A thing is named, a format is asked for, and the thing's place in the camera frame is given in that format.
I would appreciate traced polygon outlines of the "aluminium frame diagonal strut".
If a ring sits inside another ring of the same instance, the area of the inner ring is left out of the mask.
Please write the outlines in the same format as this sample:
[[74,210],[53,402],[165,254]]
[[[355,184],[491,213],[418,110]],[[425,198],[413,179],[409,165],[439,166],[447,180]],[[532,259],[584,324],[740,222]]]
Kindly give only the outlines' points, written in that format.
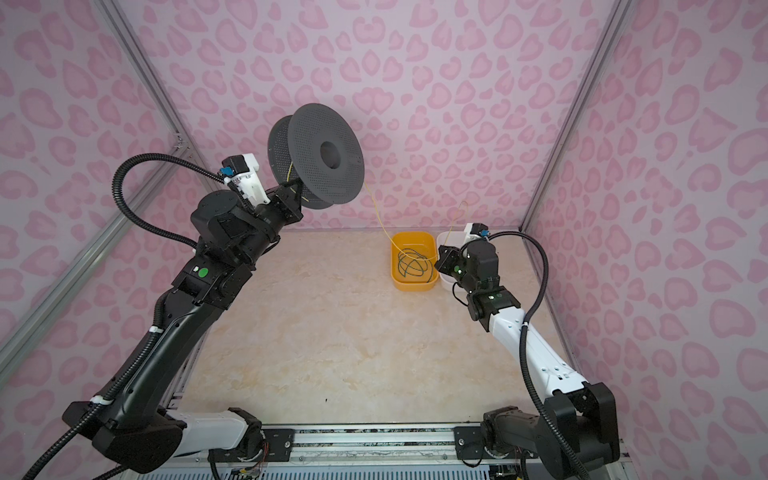
[[[127,200],[129,207],[137,214],[142,213],[161,193],[176,168],[163,164],[149,172],[145,183]],[[131,226],[117,211],[21,318],[19,326],[1,346],[1,391]]]

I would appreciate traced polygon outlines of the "yellow plastic bin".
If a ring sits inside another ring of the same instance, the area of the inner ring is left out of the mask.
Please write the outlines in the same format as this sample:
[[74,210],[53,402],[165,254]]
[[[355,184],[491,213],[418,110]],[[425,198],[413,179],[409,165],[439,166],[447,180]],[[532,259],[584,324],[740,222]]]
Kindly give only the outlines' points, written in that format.
[[439,280],[435,237],[424,231],[407,231],[395,234],[391,243],[391,278],[395,288],[414,293],[431,290]]

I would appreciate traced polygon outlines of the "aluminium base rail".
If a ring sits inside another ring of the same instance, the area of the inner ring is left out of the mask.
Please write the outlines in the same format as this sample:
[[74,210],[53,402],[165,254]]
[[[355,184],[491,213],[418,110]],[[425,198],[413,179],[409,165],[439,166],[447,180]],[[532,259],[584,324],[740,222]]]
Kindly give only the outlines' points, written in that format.
[[476,423],[269,425],[266,461],[205,452],[168,461],[152,479],[530,479],[548,473],[532,453],[490,454]]

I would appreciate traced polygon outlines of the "white plastic bin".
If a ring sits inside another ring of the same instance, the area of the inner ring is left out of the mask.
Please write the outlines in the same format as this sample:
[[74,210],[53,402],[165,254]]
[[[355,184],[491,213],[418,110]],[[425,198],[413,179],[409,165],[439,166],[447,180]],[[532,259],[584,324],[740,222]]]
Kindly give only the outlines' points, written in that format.
[[[472,235],[468,231],[446,231],[442,232],[437,236],[436,239],[436,246],[438,248],[441,248],[443,246],[446,247],[456,247],[461,248],[464,244],[468,243],[470,240],[477,239],[477,235]],[[444,274],[439,273],[440,278],[440,284],[444,290],[446,290],[448,293],[451,292],[453,284],[455,279],[450,274]]]

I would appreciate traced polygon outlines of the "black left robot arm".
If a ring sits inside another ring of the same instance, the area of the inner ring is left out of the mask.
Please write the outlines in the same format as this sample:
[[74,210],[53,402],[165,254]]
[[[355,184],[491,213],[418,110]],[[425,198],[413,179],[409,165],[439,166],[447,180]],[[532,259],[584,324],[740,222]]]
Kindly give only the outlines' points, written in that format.
[[279,242],[283,227],[301,218],[296,187],[270,190],[266,203],[257,207],[232,190],[203,197],[191,214],[199,233],[194,256],[158,298],[147,333],[116,375],[91,401],[66,409],[65,439],[81,435],[104,457],[137,473],[205,450],[230,451],[246,461],[262,455],[261,423],[245,410],[172,413],[161,400],[200,339],[251,278],[259,257]]

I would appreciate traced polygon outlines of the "dark grey cable spool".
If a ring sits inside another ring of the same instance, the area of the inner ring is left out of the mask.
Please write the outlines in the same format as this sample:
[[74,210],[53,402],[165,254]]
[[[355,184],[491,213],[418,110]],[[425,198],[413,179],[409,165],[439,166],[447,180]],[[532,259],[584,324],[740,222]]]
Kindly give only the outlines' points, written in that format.
[[349,203],[363,188],[360,143],[346,120],[326,105],[306,104],[278,120],[268,137],[267,155],[278,184],[301,188],[305,208]]

